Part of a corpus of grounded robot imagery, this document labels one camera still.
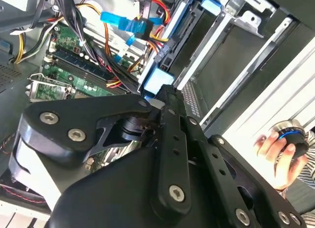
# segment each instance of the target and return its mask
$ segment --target screw hole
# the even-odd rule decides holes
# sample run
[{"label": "screw hole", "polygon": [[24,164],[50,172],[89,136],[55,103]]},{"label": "screw hole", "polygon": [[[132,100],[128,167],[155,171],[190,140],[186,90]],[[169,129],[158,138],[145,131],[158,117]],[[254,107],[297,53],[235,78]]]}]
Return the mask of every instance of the screw hole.
[{"label": "screw hole", "polygon": [[52,116],[45,116],[45,119],[47,120],[47,121],[53,121],[54,120],[54,117],[52,117]]},{"label": "screw hole", "polygon": [[173,149],[173,153],[177,156],[179,155],[179,151],[177,149]]},{"label": "screw hole", "polygon": [[225,171],[224,170],[219,170],[219,172],[222,174],[222,175],[226,175]]}]

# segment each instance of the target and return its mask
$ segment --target black wire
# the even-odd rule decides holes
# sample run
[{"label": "black wire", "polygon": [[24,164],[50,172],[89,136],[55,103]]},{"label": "black wire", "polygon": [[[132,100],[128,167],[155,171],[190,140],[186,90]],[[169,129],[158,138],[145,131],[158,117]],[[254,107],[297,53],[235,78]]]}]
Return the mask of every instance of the black wire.
[{"label": "black wire", "polygon": [[116,78],[118,78],[130,92],[137,94],[136,77],[119,66],[110,56],[106,55],[97,44],[93,43],[93,48],[96,54],[111,68]]},{"label": "black wire", "polygon": [[31,223],[29,224],[28,228],[34,228],[35,223],[37,222],[37,218],[33,218]]},{"label": "black wire", "polygon": [[158,39],[155,39],[154,37],[149,37],[149,40],[151,41],[151,42],[160,42],[160,43],[167,43],[167,41],[161,41],[161,40],[158,40]]},{"label": "black wire", "polygon": [[31,22],[30,25],[30,29],[34,29],[36,27],[36,25],[39,22],[40,16],[43,13],[44,7],[45,7],[45,2],[46,0],[39,0],[39,3],[37,5],[34,17],[33,17],[33,21]]},{"label": "black wire", "polygon": [[150,38],[149,40],[158,51],[161,50],[161,48],[157,45],[157,42],[154,39]]},{"label": "black wire", "polygon": [[44,38],[44,35],[45,35],[46,31],[47,31],[52,25],[53,25],[53,24],[47,25],[47,26],[45,26],[45,27],[42,29],[42,31],[41,31],[41,33],[40,33],[40,35],[39,35],[38,41],[37,41],[37,43],[35,44],[35,46],[34,46],[32,49],[30,49],[28,52],[26,52],[25,54],[23,54],[22,58],[25,58],[25,57],[27,57],[27,56],[33,54],[33,52],[35,52],[35,51],[40,47],[40,44],[41,44],[42,41],[43,41],[43,38]]},{"label": "black wire", "polygon": [[15,214],[16,214],[16,213],[13,213],[13,216],[11,217],[9,223],[5,226],[5,228],[8,228],[8,227],[9,227],[9,225],[11,224],[11,221],[13,220]]}]

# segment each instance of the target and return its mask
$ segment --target green circuit board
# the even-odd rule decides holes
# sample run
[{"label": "green circuit board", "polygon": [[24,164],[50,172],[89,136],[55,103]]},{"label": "green circuit board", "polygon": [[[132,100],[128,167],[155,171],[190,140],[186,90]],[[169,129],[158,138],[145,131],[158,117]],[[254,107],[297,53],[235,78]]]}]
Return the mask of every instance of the green circuit board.
[{"label": "green circuit board", "polygon": [[[112,96],[113,93],[90,82],[79,78],[57,66],[45,64],[42,73],[45,77],[58,80],[65,84],[75,87],[76,93],[69,93],[67,98],[86,98],[86,97],[103,97]],[[62,88],[40,85],[37,89],[37,99],[42,100],[59,100],[63,99]]]},{"label": "green circuit board", "polygon": [[[77,55],[84,53],[84,47],[80,44],[78,36],[69,27],[57,25],[52,39],[55,41],[57,47],[63,47]],[[122,58],[120,65],[128,69],[131,63]]]}]

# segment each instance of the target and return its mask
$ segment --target red wire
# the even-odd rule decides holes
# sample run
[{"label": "red wire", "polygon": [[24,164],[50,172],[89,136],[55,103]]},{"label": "red wire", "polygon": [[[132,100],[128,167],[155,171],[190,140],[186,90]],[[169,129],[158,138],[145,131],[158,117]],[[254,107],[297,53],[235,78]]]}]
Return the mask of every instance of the red wire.
[{"label": "red wire", "polygon": [[171,18],[171,14],[169,13],[167,7],[162,2],[160,2],[159,0],[152,0],[152,1],[154,3],[160,5],[165,10],[165,12],[167,12],[168,18],[167,18],[167,20],[164,21],[164,23],[167,24]]},{"label": "red wire", "polygon": [[33,203],[46,203],[46,201],[30,200],[30,199],[28,199],[28,198],[26,198],[26,197],[23,197],[23,196],[21,196],[21,195],[18,195],[18,194],[16,194],[16,193],[14,193],[14,192],[8,190],[8,189],[7,189],[6,187],[4,187],[4,186],[1,186],[1,187],[2,187],[5,191],[7,191],[8,193],[10,193],[11,195],[17,196],[17,197],[19,197],[19,198],[21,198],[21,199],[23,199],[23,200],[28,201],[28,202],[33,202]]},{"label": "red wire", "polygon": [[113,88],[116,88],[116,87],[118,87],[118,86],[121,86],[121,82],[119,83],[119,84],[116,84],[116,85],[113,85],[113,86],[109,86],[111,89],[113,89]]}]

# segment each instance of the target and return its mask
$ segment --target black plastic part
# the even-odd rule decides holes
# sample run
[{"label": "black plastic part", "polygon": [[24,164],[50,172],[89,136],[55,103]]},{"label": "black plastic part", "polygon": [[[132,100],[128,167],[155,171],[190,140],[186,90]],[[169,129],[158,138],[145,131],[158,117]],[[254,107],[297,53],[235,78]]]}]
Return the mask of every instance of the black plastic part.
[{"label": "black plastic part", "polygon": [[134,36],[136,38],[148,41],[149,38],[150,38],[150,33],[151,33],[152,29],[153,29],[154,23],[151,20],[147,20],[147,19],[140,19],[139,21],[140,22],[142,21],[142,22],[145,23],[146,29],[144,30],[144,33],[135,33]]},{"label": "black plastic part", "polygon": [[[59,121],[53,125],[41,122],[39,116],[43,112],[55,113]],[[31,148],[62,166],[74,167],[86,160],[92,148],[104,150],[105,140],[117,121],[132,116],[145,117],[150,112],[150,104],[139,95],[39,102],[23,112],[18,136]],[[96,130],[103,128],[106,128],[105,132],[95,142]],[[70,129],[82,130],[86,139],[82,142],[72,141],[68,137]]]},{"label": "black plastic part", "polygon": [[315,0],[272,0],[283,10],[300,20],[306,26],[315,31],[314,3]]},{"label": "black plastic part", "polygon": [[[218,137],[220,136],[213,135],[208,141],[218,147],[226,163],[235,171],[235,185],[248,192],[247,195],[244,193],[241,193],[241,195],[246,196],[243,200],[247,201],[247,205],[252,203],[251,212],[254,212],[261,227],[300,227],[293,221],[289,215],[290,213],[297,216],[301,222],[301,227],[306,227],[304,220],[294,210],[293,206],[284,199],[280,199],[281,196],[278,192],[226,140],[223,139],[224,144],[220,144],[217,141]],[[289,226],[281,221],[278,215],[279,211],[287,215],[290,220]]]},{"label": "black plastic part", "polygon": [[165,55],[168,54],[178,42],[179,42],[179,39],[177,37],[172,37],[170,40],[168,40],[168,42],[163,45],[161,50],[154,57],[154,61],[156,63],[159,63],[165,57]]},{"label": "black plastic part", "polygon": [[[181,130],[181,118],[186,116],[183,96],[171,86],[164,85],[157,99],[163,99],[156,164],[152,182],[151,204],[154,212],[167,223],[176,223],[191,209],[186,134]],[[185,200],[175,201],[170,186],[179,186]]]},{"label": "black plastic part", "polygon": [[[187,40],[191,36],[192,32],[199,32],[194,30],[198,22],[203,21],[204,23],[202,25],[207,26],[206,28],[203,27],[204,32],[208,27],[211,26],[211,20],[209,21],[209,16],[212,15],[206,13],[204,8],[200,5],[200,2],[195,0],[189,9],[187,9],[187,12],[184,14],[184,17],[181,19],[173,34],[173,36],[177,37],[178,39],[177,44],[173,45],[172,49],[163,56],[162,60],[158,61],[159,67],[170,70],[170,67],[173,65],[177,56],[180,54],[183,46],[187,43]],[[194,51],[192,46],[189,46],[189,49],[191,49],[191,52]],[[184,62],[188,62],[189,64],[189,58],[186,58]]]},{"label": "black plastic part", "polygon": [[[300,227],[290,213],[305,227],[225,139],[215,135],[208,143],[200,125],[186,116],[179,91],[164,85],[157,98],[165,102],[157,144],[70,186],[55,206],[50,228],[244,228],[236,209],[247,214],[250,228],[283,228],[279,211],[289,217],[290,227]],[[183,201],[172,200],[171,185],[183,189]]]},{"label": "black plastic part", "polygon": [[287,16],[287,13],[280,9],[277,9],[273,16],[268,20],[266,25],[259,26],[263,27],[262,30],[259,30],[259,33],[262,33],[265,39],[269,39],[275,33],[276,28],[279,27],[279,25]]},{"label": "black plastic part", "polygon": [[289,144],[293,143],[295,145],[295,153],[293,156],[294,159],[307,153],[309,149],[309,144],[305,141],[305,133],[302,129],[297,127],[290,127],[285,128],[278,133],[279,138],[286,138],[286,146],[281,150],[281,152],[283,152]]}]

